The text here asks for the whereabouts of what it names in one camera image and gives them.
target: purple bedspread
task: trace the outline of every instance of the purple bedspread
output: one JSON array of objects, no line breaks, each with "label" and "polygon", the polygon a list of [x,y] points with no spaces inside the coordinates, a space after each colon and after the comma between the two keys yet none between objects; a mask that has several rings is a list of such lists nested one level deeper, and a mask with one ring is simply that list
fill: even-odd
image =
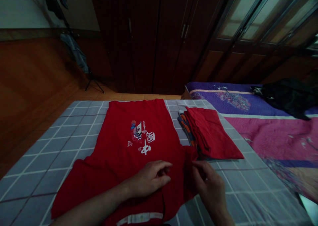
[{"label": "purple bedspread", "polygon": [[255,96],[251,85],[190,82],[193,99],[206,99],[292,190],[318,202],[318,108],[295,119]]}]

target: hanging clothes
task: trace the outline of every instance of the hanging clothes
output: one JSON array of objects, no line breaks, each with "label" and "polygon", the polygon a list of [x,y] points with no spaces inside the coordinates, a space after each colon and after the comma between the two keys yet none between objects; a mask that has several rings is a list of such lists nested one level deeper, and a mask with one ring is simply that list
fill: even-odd
[{"label": "hanging clothes", "polygon": [[252,86],[252,89],[255,95],[263,98],[272,107],[298,119],[310,120],[304,112],[318,106],[318,89],[294,78],[264,84],[262,87]]},{"label": "hanging clothes", "polygon": [[89,73],[90,70],[86,62],[86,56],[74,38],[69,34],[61,34],[61,40],[65,43],[68,53],[71,55],[72,59],[76,61],[82,71],[86,74]]},{"label": "hanging clothes", "polygon": [[63,20],[64,14],[59,6],[56,5],[54,0],[45,0],[47,9],[51,12],[54,12],[54,14],[57,16],[58,19]]}]

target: hand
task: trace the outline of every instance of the hand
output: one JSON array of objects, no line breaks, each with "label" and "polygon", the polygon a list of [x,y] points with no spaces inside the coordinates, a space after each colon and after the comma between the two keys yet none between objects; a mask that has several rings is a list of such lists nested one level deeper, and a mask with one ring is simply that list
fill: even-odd
[{"label": "hand", "polygon": [[137,174],[127,180],[130,197],[145,197],[171,181],[167,176],[172,164],[167,161],[148,162]]},{"label": "hand", "polygon": [[[206,175],[202,179],[200,171]],[[225,183],[206,161],[193,161],[193,177],[201,200],[215,225],[234,225],[228,213],[225,199]]]}]

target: white wall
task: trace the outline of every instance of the white wall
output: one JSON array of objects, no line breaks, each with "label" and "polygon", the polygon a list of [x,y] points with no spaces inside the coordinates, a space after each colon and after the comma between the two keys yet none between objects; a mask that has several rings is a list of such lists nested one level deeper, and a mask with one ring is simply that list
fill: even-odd
[{"label": "white wall", "polygon": [[[71,28],[99,31],[92,0],[67,0],[63,13]],[[65,27],[45,0],[0,0],[0,28]]]}]

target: tiled floor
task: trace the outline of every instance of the tiled floor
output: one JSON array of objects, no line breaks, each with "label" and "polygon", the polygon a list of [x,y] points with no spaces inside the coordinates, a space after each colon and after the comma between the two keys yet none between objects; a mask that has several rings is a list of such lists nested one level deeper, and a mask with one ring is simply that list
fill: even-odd
[{"label": "tiled floor", "polygon": [[114,91],[113,82],[100,83],[105,91],[101,92],[95,83],[91,83],[87,91],[79,89],[73,96],[68,98],[64,104],[52,113],[38,128],[33,130],[11,153],[6,157],[6,163],[0,167],[0,179],[9,171],[15,162],[45,133],[65,109],[75,100],[152,100],[152,99],[180,99],[180,95],[152,95],[152,94],[121,94]]}]

